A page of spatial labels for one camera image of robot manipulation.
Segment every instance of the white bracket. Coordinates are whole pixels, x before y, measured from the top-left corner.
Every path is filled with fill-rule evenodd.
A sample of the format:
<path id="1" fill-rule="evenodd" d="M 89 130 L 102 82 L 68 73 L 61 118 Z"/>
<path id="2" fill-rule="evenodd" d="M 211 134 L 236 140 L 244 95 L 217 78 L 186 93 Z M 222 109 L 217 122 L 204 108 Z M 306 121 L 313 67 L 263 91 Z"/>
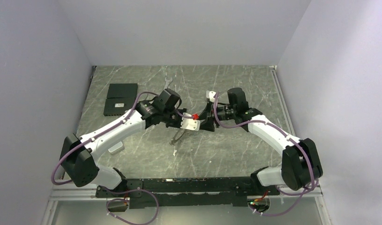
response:
<path id="1" fill-rule="evenodd" d="M 184 116 L 191 116 L 191 114 L 184 113 Z M 201 121 L 200 120 L 194 120 L 194 119 L 187 119 L 187 118 L 182 118 L 181 122 L 181 129 L 186 129 L 186 130 L 199 130 L 201 126 Z"/>

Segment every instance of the wire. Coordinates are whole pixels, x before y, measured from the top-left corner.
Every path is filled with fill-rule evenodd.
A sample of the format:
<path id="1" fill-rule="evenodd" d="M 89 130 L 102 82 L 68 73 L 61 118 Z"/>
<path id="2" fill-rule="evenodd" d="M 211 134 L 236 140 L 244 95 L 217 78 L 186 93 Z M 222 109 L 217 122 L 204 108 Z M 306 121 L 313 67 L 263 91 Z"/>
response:
<path id="1" fill-rule="evenodd" d="M 265 193 L 263 194 L 263 196 L 262 196 L 261 198 L 254 199 L 254 201 L 255 201 L 255 202 L 259 202 L 259 201 L 261 201 L 262 199 L 265 198 L 265 196 L 267 196 L 267 194 L 268 194 L 268 190 L 265 191 Z"/>
<path id="2" fill-rule="evenodd" d="M 138 99 L 140 98 L 140 96 L 141 96 L 142 94 L 151 94 L 151 95 L 155 95 L 155 96 L 157 96 L 157 94 L 155 94 L 155 93 L 153 93 L 153 92 L 150 92 L 150 91 L 144 91 L 144 92 L 141 92 L 141 93 L 137 96 L 137 98 L 135 98 L 135 101 L 134 101 L 134 103 L 133 103 L 133 106 L 132 106 L 131 109 L 130 109 L 130 112 L 127 114 L 127 116 L 126 116 L 123 120 L 128 120 L 128 118 L 130 118 L 130 116 L 133 114 L 133 111 L 134 111 L 134 109 L 135 109 L 135 106 L 136 106 L 137 103 L 138 103 Z M 102 131 L 101 133 L 96 134 L 96 135 L 95 135 L 94 137 L 92 137 L 92 138 L 97 139 L 97 138 L 99 138 L 100 136 L 102 136 L 102 135 L 104 135 L 104 134 L 106 134 L 106 133 L 108 133 L 108 132 L 114 130 L 115 128 L 119 127 L 119 126 L 122 125 L 122 124 L 123 124 L 123 122 L 122 122 L 122 120 L 121 120 L 121 121 L 119 121 L 117 124 L 113 125 L 112 127 L 110 127 L 110 128 L 108 128 L 108 129 Z M 55 174 L 56 174 L 58 168 L 60 167 L 60 165 L 61 165 L 61 164 L 68 158 L 68 156 L 70 156 L 73 152 L 75 152 L 75 151 L 78 150 L 79 148 L 83 147 L 84 145 L 86 145 L 86 144 L 92 142 L 92 138 L 89 138 L 88 140 L 86 140 L 86 141 L 80 143 L 79 145 L 76 145 L 73 149 L 71 149 L 69 152 L 67 152 L 67 153 L 66 153 L 66 154 L 65 154 L 65 155 L 58 161 L 57 165 L 55 166 L 55 168 L 54 168 L 54 170 L 53 170 L 53 172 L 52 172 L 52 174 L 51 174 L 51 176 L 50 176 L 50 180 L 51 180 L 51 182 L 52 182 L 54 185 L 63 185 L 63 184 L 68 184 L 68 183 L 72 182 L 72 180 L 67 180 L 67 181 L 63 181 L 63 182 L 57 182 L 57 181 L 55 180 L 55 178 L 54 178 L 54 177 L 55 177 Z"/>
<path id="3" fill-rule="evenodd" d="M 245 121 L 245 122 L 240 123 L 240 124 L 236 124 L 236 125 L 234 125 L 234 126 L 228 126 L 228 125 L 225 125 L 225 124 L 221 123 L 221 121 L 218 119 L 218 115 L 217 115 L 218 96 L 219 96 L 219 92 L 217 91 L 216 94 L 215 94 L 215 96 L 214 96 L 215 99 L 214 99 L 214 104 L 213 104 L 213 113 L 214 113 L 214 116 L 216 117 L 216 121 L 217 121 L 217 123 L 218 123 L 220 126 L 222 126 L 222 127 L 224 127 L 224 128 L 237 128 L 237 127 L 241 127 L 241 126 L 243 126 L 243 125 L 249 124 L 249 123 L 264 123 L 264 124 L 266 123 L 266 122 L 263 121 L 263 120 L 249 120 L 249 121 Z M 266 125 L 273 127 L 274 129 L 276 129 L 277 131 L 279 131 L 284 137 L 287 137 L 287 136 L 288 136 L 288 134 L 287 134 L 285 131 L 283 131 L 281 128 L 279 128 L 279 127 L 276 126 L 275 124 L 273 124 L 273 123 L 266 123 Z M 300 201 L 301 197 L 302 197 L 304 194 L 313 191 L 313 190 L 315 189 L 315 187 L 317 186 L 317 184 L 318 184 L 318 181 L 316 181 L 316 183 L 315 183 L 314 172 L 312 171 L 312 165 L 311 165 L 311 162 L 309 161 L 309 158 L 308 158 L 307 153 L 306 153 L 306 152 L 303 150 L 303 148 L 302 148 L 297 142 L 295 142 L 292 138 L 289 138 L 289 141 L 290 141 L 291 143 L 293 143 L 293 144 L 300 150 L 301 154 L 303 155 L 303 157 L 304 157 L 304 159 L 305 159 L 305 161 L 306 161 L 306 163 L 307 163 L 307 167 L 308 167 L 308 170 L 309 170 L 309 175 L 310 175 L 310 178 L 311 178 L 311 188 L 308 189 L 308 188 L 304 187 L 303 192 L 301 192 L 301 193 L 299 193 L 299 194 L 294 194 L 294 195 L 299 195 L 299 198 L 297 198 L 297 200 L 294 202 L 294 204 L 293 204 L 291 207 L 289 207 L 287 210 L 285 210 L 285 211 L 283 211 L 283 212 L 281 212 L 281 213 L 278 213 L 278 214 L 262 214 L 262 213 L 260 213 L 260 215 L 264 215 L 264 216 L 269 216 L 269 217 L 271 217 L 271 216 L 281 216 L 281 215 L 283 215 L 283 214 L 286 214 L 287 212 L 289 212 L 290 210 L 292 210 L 292 209 L 294 208 L 294 206 Z"/>
<path id="4" fill-rule="evenodd" d="M 156 202 L 156 211 L 155 211 L 155 215 L 153 216 L 153 218 L 152 218 L 150 221 L 148 221 L 148 222 L 146 222 L 146 223 L 143 223 L 143 224 L 135 224 L 135 223 L 132 223 L 132 222 L 127 221 L 127 220 L 123 219 L 122 217 L 119 217 L 119 216 L 117 216 L 117 215 L 115 215 L 115 214 L 113 214 L 113 213 L 111 213 L 111 212 L 109 211 L 108 206 L 109 206 L 109 204 L 112 203 L 112 202 L 125 202 L 125 203 L 128 202 L 127 200 L 124 200 L 124 199 L 122 199 L 122 198 L 115 198 L 115 199 L 112 199 L 112 200 L 110 200 L 110 201 L 108 201 L 108 202 L 106 203 L 105 208 L 106 208 L 107 215 L 110 215 L 110 216 L 112 216 L 112 217 L 114 217 L 114 218 L 116 218 L 116 219 L 118 219 L 118 220 L 120 220 L 120 221 L 122 221 L 122 222 L 125 222 L 125 223 L 127 223 L 127 224 L 130 224 L 130 225 L 147 225 L 147 224 L 152 223 L 152 221 L 154 221 L 154 220 L 156 219 L 157 214 L 159 213 L 159 202 L 157 201 L 156 196 L 155 196 L 152 192 L 147 191 L 147 190 L 144 190 L 144 189 L 134 189 L 134 190 L 123 191 L 123 192 L 114 192 L 114 191 L 109 190 L 109 189 L 106 188 L 106 187 L 103 187 L 103 188 L 104 188 L 107 192 L 109 192 L 109 193 L 111 193 L 111 194 L 115 194 L 115 195 L 123 195 L 123 194 L 131 193 L 131 192 L 134 192 L 134 191 L 142 191 L 142 192 L 145 192 L 145 193 L 151 195 L 151 196 L 153 197 L 153 199 L 155 200 L 155 202 Z"/>

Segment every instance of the gray marble floor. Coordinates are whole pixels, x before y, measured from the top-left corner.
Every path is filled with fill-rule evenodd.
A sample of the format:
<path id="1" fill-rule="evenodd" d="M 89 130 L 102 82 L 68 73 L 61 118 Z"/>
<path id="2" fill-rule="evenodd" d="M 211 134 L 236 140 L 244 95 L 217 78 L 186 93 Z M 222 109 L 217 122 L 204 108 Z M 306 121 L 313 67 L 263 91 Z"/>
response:
<path id="1" fill-rule="evenodd" d="M 226 91 L 241 87 L 251 107 L 288 131 L 268 66 L 99 66 L 77 135 L 92 132 L 117 118 L 103 115 L 110 83 L 138 83 L 138 92 L 160 93 L 166 75 L 173 78 L 170 88 L 181 95 L 182 107 L 191 113 L 200 113 L 205 107 L 206 90 L 219 91 L 219 101 L 226 103 Z M 106 152 L 98 162 L 118 168 L 128 178 L 249 176 L 261 167 L 280 163 L 273 148 L 241 128 L 218 128 L 214 133 L 188 131 L 172 146 L 176 132 L 164 124 L 150 127 L 124 140 L 125 150 L 116 155 Z"/>

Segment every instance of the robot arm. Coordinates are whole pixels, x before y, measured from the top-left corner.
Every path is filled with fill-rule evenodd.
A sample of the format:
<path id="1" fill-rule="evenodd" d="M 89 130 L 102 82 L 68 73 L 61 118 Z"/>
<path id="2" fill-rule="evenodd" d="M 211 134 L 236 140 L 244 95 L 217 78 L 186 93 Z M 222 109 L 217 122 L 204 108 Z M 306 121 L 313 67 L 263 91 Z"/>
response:
<path id="1" fill-rule="evenodd" d="M 281 166 L 262 168 L 251 174 L 251 178 L 258 186 L 287 185 L 292 190 L 299 190 L 311 182 L 306 158 L 292 142 L 304 150 L 311 164 L 314 178 L 317 179 L 322 176 L 321 162 L 315 143 L 311 139 L 301 140 L 285 132 L 270 122 L 261 111 L 250 108 L 246 101 L 245 92 L 241 88 L 228 90 L 228 104 L 217 103 L 215 95 L 216 93 L 213 91 L 206 93 L 208 103 L 201 113 L 201 117 L 205 119 L 201 123 L 201 129 L 214 131 L 214 123 L 217 127 L 220 125 L 218 119 L 235 120 L 237 126 L 241 126 L 245 131 L 262 138 L 282 156 Z M 214 109 L 214 103 L 224 106 Z M 213 110 L 216 110 L 217 118 L 213 113 L 210 113 Z"/>
<path id="2" fill-rule="evenodd" d="M 154 98 L 152 104 L 146 100 L 140 101 L 133 111 L 126 112 L 94 132 L 82 135 L 80 138 L 74 134 L 67 136 L 62 147 L 61 158 L 75 146 L 82 144 L 83 146 L 67 157 L 61 164 L 62 167 L 77 187 L 93 183 L 108 189 L 125 188 L 127 181 L 119 170 L 96 162 L 115 144 L 160 122 L 164 122 L 167 127 L 198 130 L 200 121 L 182 118 L 176 113 L 175 105 L 179 100 L 180 96 L 176 92 L 165 89 Z"/>

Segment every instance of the white wall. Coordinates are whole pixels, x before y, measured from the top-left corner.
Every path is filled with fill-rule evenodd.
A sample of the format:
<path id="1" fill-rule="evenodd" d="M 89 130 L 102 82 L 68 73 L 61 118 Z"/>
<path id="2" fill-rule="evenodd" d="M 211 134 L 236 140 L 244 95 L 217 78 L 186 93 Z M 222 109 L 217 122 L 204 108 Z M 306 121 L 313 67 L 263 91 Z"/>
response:
<path id="1" fill-rule="evenodd" d="M 37 225 L 91 65 L 54 0 L 0 0 L 0 225 Z"/>
<path id="2" fill-rule="evenodd" d="M 311 0 L 59 0 L 93 65 L 276 65 Z"/>
<path id="3" fill-rule="evenodd" d="M 278 76 L 333 223 L 382 224 L 382 0 L 312 0 Z"/>

